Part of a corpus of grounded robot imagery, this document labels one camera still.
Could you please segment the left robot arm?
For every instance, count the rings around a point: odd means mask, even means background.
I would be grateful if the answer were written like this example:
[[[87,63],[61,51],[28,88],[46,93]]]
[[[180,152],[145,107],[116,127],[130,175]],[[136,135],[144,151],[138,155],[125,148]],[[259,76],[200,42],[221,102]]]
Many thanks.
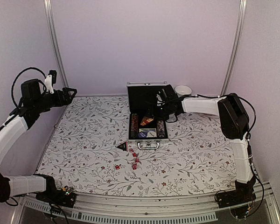
[[[22,83],[20,104],[0,127],[0,166],[13,144],[41,113],[69,105],[76,93],[76,89],[68,87],[54,90],[49,80],[31,79]],[[0,203],[30,193],[35,193],[40,201],[68,208],[73,208],[77,197],[72,188],[57,189],[54,178],[49,175],[3,176],[0,173]]]

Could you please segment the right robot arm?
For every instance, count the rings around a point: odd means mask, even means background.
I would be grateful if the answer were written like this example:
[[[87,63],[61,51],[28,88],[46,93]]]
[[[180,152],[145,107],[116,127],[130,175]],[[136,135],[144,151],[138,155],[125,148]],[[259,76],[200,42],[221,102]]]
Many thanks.
[[[242,101],[236,93],[219,96],[203,96],[186,94],[178,96],[171,85],[154,93],[148,102],[157,107],[157,115],[169,119],[181,113],[204,113],[217,115],[220,119],[221,131],[231,145],[236,165],[236,189],[231,193],[218,193],[216,200],[233,200],[242,203],[255,199],[253,186],[256,176],[252,169],[252,150],[249,144],[252,126]]]

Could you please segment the aluminium poker case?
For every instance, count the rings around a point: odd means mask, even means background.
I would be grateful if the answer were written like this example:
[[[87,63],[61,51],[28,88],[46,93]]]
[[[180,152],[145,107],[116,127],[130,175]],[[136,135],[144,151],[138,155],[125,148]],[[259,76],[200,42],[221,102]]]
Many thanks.
[[[128,82],[129,102],[128,142],[139,150],[157,150],[168,142],[165,119],[160,115],[161,100],[157,94],[166,82]]]

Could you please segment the red playing card deck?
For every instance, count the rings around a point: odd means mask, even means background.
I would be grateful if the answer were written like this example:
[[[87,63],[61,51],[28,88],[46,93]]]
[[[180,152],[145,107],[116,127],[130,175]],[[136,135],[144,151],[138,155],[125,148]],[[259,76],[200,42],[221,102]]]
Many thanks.
[[[141,126],[146,126],[146,125],[150,124],[150,123],[153,122],[153,121],[154,121],[154,119],[149,119],[149,118],[147,117],[147,114],[145,114],[144,117],[143,117],[142,120],[141,120],[140,125],[141,125]]]

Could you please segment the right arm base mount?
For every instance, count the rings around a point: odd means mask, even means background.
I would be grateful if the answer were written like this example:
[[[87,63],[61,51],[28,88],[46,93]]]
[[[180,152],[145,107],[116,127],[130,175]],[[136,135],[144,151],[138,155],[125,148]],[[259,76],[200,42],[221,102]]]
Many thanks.
[[[232,191],[221,190],[214,196],[219,208],[248,203],[256,199],[253,187],[240,187]]]

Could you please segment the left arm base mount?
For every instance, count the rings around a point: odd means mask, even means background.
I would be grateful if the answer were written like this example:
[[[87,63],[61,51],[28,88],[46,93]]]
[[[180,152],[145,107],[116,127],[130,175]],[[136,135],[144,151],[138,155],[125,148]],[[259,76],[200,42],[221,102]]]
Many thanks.
[[[76,197],[77,195],[72,188],[57,189],[55,185],[48,185],[46,190],[37,193],[35,198],[46,203],[55,203],[59,206],[74,208]]]

